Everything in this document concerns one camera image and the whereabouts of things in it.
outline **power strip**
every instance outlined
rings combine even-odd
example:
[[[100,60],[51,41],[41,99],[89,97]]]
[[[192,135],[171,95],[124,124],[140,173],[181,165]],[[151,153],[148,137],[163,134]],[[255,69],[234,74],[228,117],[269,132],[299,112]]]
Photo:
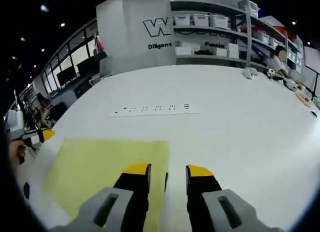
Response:
[[[131,117],[152,115],[174,115],[200,113],[200,109],[191,104],[169,104],[149,106],[128,106],[115,110],[109,117]]]

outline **white tabletop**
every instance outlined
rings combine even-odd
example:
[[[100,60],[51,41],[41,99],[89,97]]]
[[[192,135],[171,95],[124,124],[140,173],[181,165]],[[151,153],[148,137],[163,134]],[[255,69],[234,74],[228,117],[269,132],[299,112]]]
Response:
[[[170,103],[189,103],[200,113],[109,117],[123,107]],[[112,76],[81,96],[53,128],[55,136],[32,165],[30,203],[48,227],[65,223],[59,205],[44,211],[36,202],[65,137],[162,139],[170,144],[162,231],[191,231],[187,164],[212,171],[266,225],[289,229],[320,180],[320,118],[309,110],[281,83],[263,74],[248,80],[237,68],[179,65]]]

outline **ceiling light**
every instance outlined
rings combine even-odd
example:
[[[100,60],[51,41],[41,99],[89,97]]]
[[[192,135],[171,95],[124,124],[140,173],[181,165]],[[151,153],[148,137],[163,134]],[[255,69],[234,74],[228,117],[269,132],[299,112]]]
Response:
[[[49,12],[49,9],[45,5],[41,5],[40,10],[46,13]]]

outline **yellow cloth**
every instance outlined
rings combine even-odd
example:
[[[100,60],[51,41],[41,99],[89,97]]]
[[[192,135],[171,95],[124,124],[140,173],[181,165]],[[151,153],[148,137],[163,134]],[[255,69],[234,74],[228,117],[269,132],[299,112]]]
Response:
[[[66,139],[43,188],[75,218],[80,205],[103,187],[113,187],[124,169],[135,163],[150,163],[149,209],[143,230],[158,231],[168,154],[165,141]]]

